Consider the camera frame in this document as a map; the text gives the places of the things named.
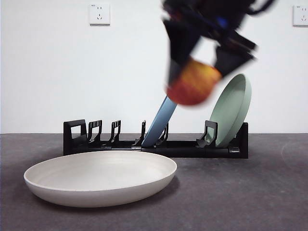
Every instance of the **blue plate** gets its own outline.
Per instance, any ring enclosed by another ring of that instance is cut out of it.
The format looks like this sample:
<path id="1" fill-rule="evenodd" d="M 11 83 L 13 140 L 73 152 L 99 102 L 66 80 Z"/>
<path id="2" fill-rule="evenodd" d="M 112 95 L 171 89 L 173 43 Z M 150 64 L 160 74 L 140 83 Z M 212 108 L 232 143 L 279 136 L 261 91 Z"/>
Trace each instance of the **blue plate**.
<path id="1" fill-rule="evenodd" d="M 176 107 L 177 104 L 166 96 L 144 137 L 142 147 L 153 146 L 158 141 Z"/>

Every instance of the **white bowl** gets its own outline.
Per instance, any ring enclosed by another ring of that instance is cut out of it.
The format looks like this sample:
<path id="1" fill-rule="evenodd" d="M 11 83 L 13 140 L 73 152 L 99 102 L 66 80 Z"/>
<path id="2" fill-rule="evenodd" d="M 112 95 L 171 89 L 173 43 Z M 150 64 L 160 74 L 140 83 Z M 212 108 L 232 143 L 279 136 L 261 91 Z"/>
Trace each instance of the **white bowl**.
<path id="1" fill-rule="evenodd" d="M 24 179 L 43 200 L 72 207 L 104 207 L 149 197 L 172 180 L 177 164 L 164 156 L 102 151 L 61 156 L 29 168 Z"/>

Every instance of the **dark gray surface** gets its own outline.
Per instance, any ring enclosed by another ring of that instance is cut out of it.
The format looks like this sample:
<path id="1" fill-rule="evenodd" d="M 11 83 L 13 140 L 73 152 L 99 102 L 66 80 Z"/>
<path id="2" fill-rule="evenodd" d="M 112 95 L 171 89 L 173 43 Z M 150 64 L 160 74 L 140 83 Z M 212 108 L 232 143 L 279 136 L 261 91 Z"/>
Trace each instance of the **dark gray surface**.
<path id="1" fill-rule="evenodd" d="M 24 183 L 29 167 L 62 155 L 61 134 L 2 135 L 1 230 L 308 230 L 308 134 L 252 134 L 249 152 L 248 160 L 174 159 L 176 176 L 158 194 L 80 209 L 38 199 Z"/>

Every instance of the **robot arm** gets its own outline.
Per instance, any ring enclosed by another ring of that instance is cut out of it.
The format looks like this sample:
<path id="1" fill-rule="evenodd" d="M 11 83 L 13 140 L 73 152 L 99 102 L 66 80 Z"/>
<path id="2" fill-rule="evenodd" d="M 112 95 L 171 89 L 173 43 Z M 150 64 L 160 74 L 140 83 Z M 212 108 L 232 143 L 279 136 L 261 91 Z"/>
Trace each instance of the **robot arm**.
<path id="1" fill-rule="evenodd" d="M 216 40 L 217 60 L 214 67 L 226 76 L 239 66 L 253 59 L 251 51 L 256 44 L 242 37 L 236 29 L 246 14 L 265 11 L 274 0 L 259 9 L 250 7 L 255 0 L 166 0 L 164 9 L 170 20 L 164 24 L 170 38 L 171 84 L 186 65 L 190 53 L 200 37 Z"/>

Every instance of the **orange object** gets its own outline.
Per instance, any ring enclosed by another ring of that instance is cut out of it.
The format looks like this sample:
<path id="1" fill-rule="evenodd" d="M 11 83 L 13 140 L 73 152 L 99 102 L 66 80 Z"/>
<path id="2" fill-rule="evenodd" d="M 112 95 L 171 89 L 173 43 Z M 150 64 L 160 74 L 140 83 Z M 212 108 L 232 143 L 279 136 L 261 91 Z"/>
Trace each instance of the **orange object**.
<path id="1" fill-rule="evenodd" d="M 208 98 L 221 77 L 217 69 L 190 59 L 180 77 L 168 86 L 167 96 L 177 104 L 202 103 Z"/>

